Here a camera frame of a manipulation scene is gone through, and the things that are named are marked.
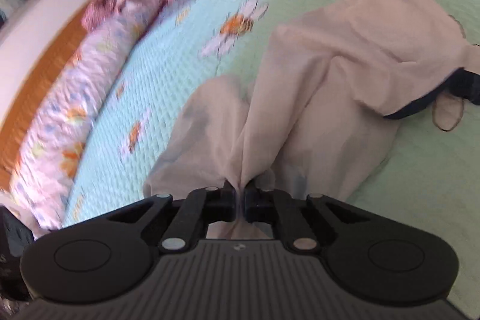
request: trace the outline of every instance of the beige garment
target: beige garment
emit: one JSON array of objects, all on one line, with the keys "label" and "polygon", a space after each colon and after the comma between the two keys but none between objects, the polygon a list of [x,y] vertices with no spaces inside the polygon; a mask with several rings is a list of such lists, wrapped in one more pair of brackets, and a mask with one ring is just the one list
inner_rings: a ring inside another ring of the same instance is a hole
[{"label": "beige garment", "polygon": [[[340,0],[270,38],[255,86],[208,80],[190,97],[144,187],[185,198],[196,188],[261,188],[346,199],[385,158],[399,121],[384,119],[472,69],[478,47],[434,0]],[[220,237],[254,235],[248,224]]]}]

